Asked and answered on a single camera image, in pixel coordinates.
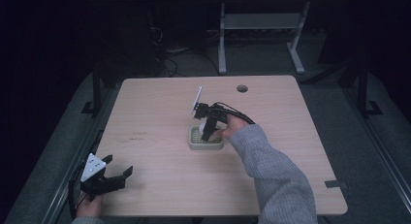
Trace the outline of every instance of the person's arm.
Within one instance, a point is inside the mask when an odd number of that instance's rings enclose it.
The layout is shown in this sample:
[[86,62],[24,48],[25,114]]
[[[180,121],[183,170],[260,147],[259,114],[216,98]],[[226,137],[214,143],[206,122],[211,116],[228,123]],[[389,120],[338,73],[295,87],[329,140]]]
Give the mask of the person's arm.
[[89,196],[82,193],[79,197],[76,219],[72,224],[104,224],[98,217],[103,206],[103,195],[96,196],[90,201]]
[[259,125],[233,116],[223,130],[254,178],[259,223],[317,223],[314,196],[307,178],[288,156],[274,149]]

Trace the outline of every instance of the gray sleeve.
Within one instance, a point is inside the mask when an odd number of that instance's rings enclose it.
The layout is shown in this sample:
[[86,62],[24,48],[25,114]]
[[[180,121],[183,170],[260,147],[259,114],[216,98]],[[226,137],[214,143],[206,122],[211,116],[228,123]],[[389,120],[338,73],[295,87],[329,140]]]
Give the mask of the gray sleeve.
[[72,224],[104,224],[104,222],[96,217],[78,217]]
[[314,196],[302,171],[274,149],[259,125],[236,131],[230,142],[254,178],[261,224],[317,223]]

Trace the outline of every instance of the hand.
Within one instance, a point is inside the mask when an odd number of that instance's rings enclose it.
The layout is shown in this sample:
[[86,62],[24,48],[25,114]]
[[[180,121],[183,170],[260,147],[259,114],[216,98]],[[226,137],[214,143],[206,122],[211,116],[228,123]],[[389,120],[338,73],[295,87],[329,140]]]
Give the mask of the hand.
[[77,217],[99,217],[103,206],[103,195],[96,196],[90,201],[90,196],[85,193],[79,195]]
[[227,114],[227,128],[215,131],[214,133],[212,133],[210,138],[212,139],[223,137],[225,139],[229,139],[233,135],[233,133],[246,125],[248,125],[247,121],[234,115]]

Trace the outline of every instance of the wire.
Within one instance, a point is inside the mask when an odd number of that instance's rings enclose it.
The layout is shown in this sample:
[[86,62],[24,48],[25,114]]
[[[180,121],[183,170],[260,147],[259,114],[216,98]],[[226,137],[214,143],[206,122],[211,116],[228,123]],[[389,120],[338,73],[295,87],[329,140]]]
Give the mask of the wire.
[[171,78],[171,77],[173,77],[173,76],[177,73],[178,65],[177,65],[177,63],[176,63],[174,60],[172,60],[172,59],[170,59],[170,58],[168,58],[168,57],[165,57],[164,59],[165,59],[165,60],[168,60],[168,61],[171,61],[171,62],[174,64],[174,66],[175,66],[173,72],[170,73],[169,68],[163,63],[163,66],[164,66],[164,68],[166,69],[165,71],[167,71],[167,73],[169,74],[169,78]]
[[75,184],[77,179],[79,178],[79,171],[83,169],[85,163],[82,162],[72,173],[72,176],[69,180],[69,191],[68,191],[68,199],[69,199],[69,207],[70,207],[70,214],[72,215],[73,220],[76,219],[76,212],[77,207],[75,205]]
[[251,41],[249,37],[240,36],[239,34],[234,37],[227,36],[225,45],[227,48],[244,48],[244,47],[248,47],[253,44],[255,43],[253,43],[253,41]]
[[182,77],[188,77],[188,76],[186,76],[186,75],[183,75],[183,74],[181,74],[181,73],[178,73],[178,72],[176,72],[175,74],[176,74],[176,75],[179,75],[179,76],[182,76]]
[[329,220],[326,216],[323,216],[323,219],[324,219],[328,224],[332,224],[332,222],[330,222],[330,220]]
[[226,105],[226,104],[224,104],[224,103],[217,102],[217,103],[215,103],[215,104],[217,104],[217,105],[223,105],[223,106],[226,106],[226,107],[228,107],[228,108],[232,109],[233,111],[236,111],[236,112],[241,113],[240,111],[236,110],[235,108],[233,108],[233,107],[231,107],[231,106],[229,106],[229,105]]
[[213,42],[214,40],[217,40],[220,36],[220,32],[218,30],[214,30],[214,31],[209,31],[207,33],[211,33],[214,32],[212,36],[208,37],[206,40],[208,42]]
[[214,61],[210,57],[208,57],[207,55],[205,55],[201,52],[196,52],[196,51],[187,52],[188,50],[194,50],[194,49],[193,48],[185,48],[185,49],[182,49],[181,51],[169,52],[169,56],[190,55],[190,54],[199,55],[199,56],[204,57],[205,59],[207,59],[211,63],[214,70],[217,72],[217,75],[220,76],[217,66],[215,65]]
[[77,204],[77,207],[79,207],[79,205],[81,205],[81,203],[84,201],[84,199],[87,197],[87,194],[84,195],[84,197],[81,199],[81,201],[79,201],[79,203]]
[[243,113],[241,113],[241,112],[235,112],[235,111],[226,110],[226,109],[219,109],[219,108],[206,108],[206,109],[203,109],[203,111],[219,111],[219,112],[225,112],[225,113],[234,115],[234,116],[236,116],[236,117],[238,117],[238,118],[241,118],[241,119],[247,121],[248,124],[255,124],[255,122],[254,122],[250,117],[248,117],[247,115],[245,115],[245,114],[243,114]]
[[163,37],[164,37],[163,31],[161,31],[161,29],[158,28],[158,27],[151,27],[150,29],[151,29],[151,30],[156,30],[156,31],[158,31],[158,32],[160,33],[160,38],[159,38],[159,40],[157,41],[157,43],[154,43],[154,42],[152,43],[152,44],[154,44],[155,46],[157,46],[158,44],[160,44],[161,40],[163,40]]
[[188,50],[190,50],[191,48],[189,48],[189,47],[183,47],[183,48],[168,48],[167,50],[166,50],[166,52],[167,53],[182,53],[182,52],[184,52],[184,51],[188,51]]

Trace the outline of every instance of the table top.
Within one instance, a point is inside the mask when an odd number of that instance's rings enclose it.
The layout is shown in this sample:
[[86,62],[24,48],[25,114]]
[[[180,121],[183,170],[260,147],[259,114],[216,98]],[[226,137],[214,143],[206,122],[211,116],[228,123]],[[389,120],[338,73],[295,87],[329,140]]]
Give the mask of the table top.
[[97,156],[113,155],[106,176],[134,171],[125,189],[106,195],[104,215],[259,214],[253,179],[229,141],[221,150],[189,147],[190,127],[200,124],[190,113],[199,86],[201,103],[226,103],[262,126],[307,176],[318,214],[347,210],[340,188],[325,184],[335,176],[293,77],[205,77],[123,82]]

